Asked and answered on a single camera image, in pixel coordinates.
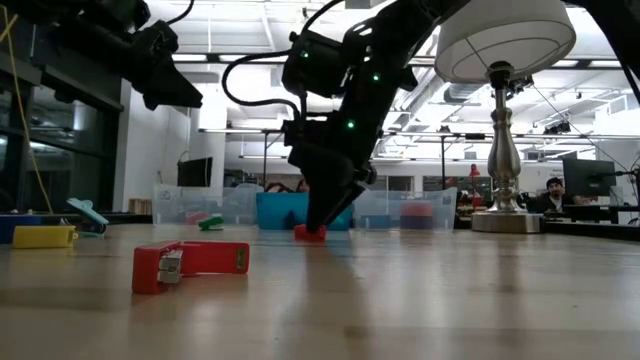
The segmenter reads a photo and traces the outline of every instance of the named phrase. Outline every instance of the white lampshade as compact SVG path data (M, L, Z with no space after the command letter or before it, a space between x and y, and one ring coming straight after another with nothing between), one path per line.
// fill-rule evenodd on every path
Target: white lampshade
M575 42L560 0L471 0L442 24L435 69L449 82L486 83L487 67L507 61L517 79L563 59Z

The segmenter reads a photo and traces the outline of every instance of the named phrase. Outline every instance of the clear plastic container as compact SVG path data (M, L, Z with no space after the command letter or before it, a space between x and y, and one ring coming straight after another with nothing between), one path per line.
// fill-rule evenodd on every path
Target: clear plastic container
M235 188L192 188L155 185L153 224L196 225L221 215L225 224L256 224L256 194L262 187L242 184Z
M366 191L355 201L355 224L365 230L453 231L456 193L456 188L424 193Z
M308 193L261 193L258 201L258 226L262 230L292 230L307 219ZM328 226L329 231L347 231L353 207L349 206Z

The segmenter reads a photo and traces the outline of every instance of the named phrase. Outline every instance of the table lamp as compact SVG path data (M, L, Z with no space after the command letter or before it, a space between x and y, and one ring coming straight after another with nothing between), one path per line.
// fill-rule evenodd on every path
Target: table lamp
M560 0L471 0L440 29L435 70L452 83L487 83L495 92L495 136L488 160L497 183L494 205L475 213L472 229L498 233L540 231L540 215L516 203L520 156L511 138L507 89L563 59L576 33Z

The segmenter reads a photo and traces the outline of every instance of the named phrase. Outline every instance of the black monitor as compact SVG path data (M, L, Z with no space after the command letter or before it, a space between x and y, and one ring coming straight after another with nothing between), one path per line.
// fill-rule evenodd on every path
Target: black monitor
M613 162L600 160L563 159L564 186L575 196L610 196L616 186Z
M181 161L178 163L178 186L211 186L213 158Z

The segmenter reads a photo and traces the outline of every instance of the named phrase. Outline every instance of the table surface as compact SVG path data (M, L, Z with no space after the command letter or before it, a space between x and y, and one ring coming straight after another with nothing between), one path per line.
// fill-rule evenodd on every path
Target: table surface
M132 295L133 249L246 241L244 275ZM638 359L640 248L558 235L120 225L74 249L0 247L0 358Z

